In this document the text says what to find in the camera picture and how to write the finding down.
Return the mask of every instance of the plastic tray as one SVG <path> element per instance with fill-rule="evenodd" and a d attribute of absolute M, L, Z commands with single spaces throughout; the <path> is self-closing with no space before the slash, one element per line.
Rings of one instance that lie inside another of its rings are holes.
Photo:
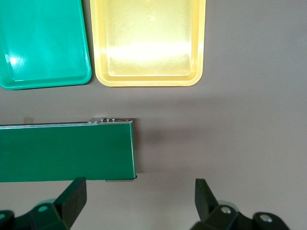
<path fill-rule="evenodd" d="M 202 75 L 205 0 L 91 0 L 95 71 L 107 86 L 190 86 Z"/>
<path fill-rule="evenodd" d="M 81 0 L 0 1 L 0 86 L 77 85 L 90 77 Z"/>

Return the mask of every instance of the metal bracket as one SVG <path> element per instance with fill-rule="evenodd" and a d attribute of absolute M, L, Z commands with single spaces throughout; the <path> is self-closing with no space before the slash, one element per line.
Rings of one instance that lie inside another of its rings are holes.
<path fill-rule="evenodd" d="M 95 117 L 86 122 L 86 125 L 110 125 L 118 123 L 131 123 L 132 119 L 120 119 L 120 118 L 105 118 L 105 117 Z"/>
<path fill-rule="evenodd" d="M 227 205 L 219 205 L 204 179 L 196 179 L 195 205 L 201 221 L 191 230 L 290 230 L 278 216 L 258 212 L 249 219 Z"/>
<path fill-rule="evenodd" d="M 52 204 L 40 204 L 17 218 L 10 210 L 0 211 L 0 229 L 69 230 L 82 211 L 86 200 L 85 177 L 78 177 Z"/>

